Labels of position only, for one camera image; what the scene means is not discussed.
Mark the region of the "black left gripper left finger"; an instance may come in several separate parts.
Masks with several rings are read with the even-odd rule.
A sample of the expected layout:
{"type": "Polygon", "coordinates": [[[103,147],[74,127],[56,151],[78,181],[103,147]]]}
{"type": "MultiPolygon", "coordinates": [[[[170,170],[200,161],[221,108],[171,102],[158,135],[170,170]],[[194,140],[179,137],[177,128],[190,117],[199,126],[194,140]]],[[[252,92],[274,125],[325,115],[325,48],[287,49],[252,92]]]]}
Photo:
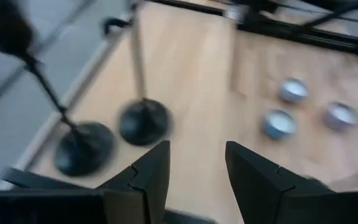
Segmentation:
{"type": "Polygon", "coordinates": [[[170,180],[170,141],[162,141],[99,186],[106,224],[163,224],[170,180]]]}

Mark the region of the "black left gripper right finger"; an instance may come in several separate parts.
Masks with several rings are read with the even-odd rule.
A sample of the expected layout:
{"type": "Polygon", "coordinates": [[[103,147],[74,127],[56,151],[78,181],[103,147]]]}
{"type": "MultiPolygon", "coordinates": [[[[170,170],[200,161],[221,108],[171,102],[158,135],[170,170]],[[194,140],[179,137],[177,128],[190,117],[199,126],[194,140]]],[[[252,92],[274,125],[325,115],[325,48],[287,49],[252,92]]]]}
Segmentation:
{"type": "Polygon", "coordinates": [[[234,141],[225,159],[245,224],[358,224],[355,192],[337,193],[234,141]]]}

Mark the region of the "tall black candlestick holder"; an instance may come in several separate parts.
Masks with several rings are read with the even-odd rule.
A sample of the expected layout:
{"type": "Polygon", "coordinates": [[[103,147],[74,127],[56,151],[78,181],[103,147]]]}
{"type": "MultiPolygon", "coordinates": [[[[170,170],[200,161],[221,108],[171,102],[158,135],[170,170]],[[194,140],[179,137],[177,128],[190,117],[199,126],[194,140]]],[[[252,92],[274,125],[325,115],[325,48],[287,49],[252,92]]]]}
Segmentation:
{"type": "Polygon", "coordinates": [[[147,97],[145,67],[140,30],[140,1],[129,3],[131,54],[137,99],[128,104],[119,119],[121,137],[131,145],[148,146],[165,137],[170,130],[170,112],[159,101],[147,97]]]}

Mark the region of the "medium black candlestick holder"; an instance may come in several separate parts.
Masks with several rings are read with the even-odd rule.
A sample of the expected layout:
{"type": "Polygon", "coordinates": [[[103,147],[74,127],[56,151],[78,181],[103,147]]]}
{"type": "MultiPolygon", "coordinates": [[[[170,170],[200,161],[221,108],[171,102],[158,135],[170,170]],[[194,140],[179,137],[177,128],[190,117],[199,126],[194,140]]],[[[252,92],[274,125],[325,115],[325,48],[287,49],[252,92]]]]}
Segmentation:
{"type": "Polygon", "coordinates": [[[31,51],[34,30],[24,13],[13,0],[0,0],[0,53],[18,58],[33,74],[46,92],[60,120],[69,130],[62,136],[54,155],[54,165],[67,176],[79,177],[99,170],[112,151],[114,136],[102,123],[75,123],[68,116],[51,83],[41,72],[40,62],[31,51]]]}

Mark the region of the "white blue patterned candle tin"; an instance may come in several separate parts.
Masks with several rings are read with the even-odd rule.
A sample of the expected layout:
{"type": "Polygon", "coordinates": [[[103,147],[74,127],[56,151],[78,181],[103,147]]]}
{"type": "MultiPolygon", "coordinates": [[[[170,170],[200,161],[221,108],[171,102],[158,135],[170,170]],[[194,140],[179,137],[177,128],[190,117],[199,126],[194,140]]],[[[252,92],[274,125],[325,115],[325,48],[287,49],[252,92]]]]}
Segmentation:
{"type": "Polygon", "coordinates": [[[297,78],[286,78],[280,85],[279,97],[289,103],[299,103],[308,96],[306,85],[297,78]]]}

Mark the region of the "black aluminium table frame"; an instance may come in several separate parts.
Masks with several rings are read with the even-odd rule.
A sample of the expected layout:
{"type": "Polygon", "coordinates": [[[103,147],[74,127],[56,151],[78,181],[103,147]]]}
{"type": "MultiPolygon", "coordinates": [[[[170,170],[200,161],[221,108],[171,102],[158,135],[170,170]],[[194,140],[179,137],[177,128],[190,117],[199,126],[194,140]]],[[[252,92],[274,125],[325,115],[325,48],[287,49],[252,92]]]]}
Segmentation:
{"type": "Polygon", "coordinates": [[[261,14],[262,11],[274,12],[281,6],[270,0],[237,0],[235,6],[240,10],[237,30],[358,55],[358,37],[316,28],[358,9],[358,1],[346,3],[330,14],[300,25],[276,21],[261,14]]]}

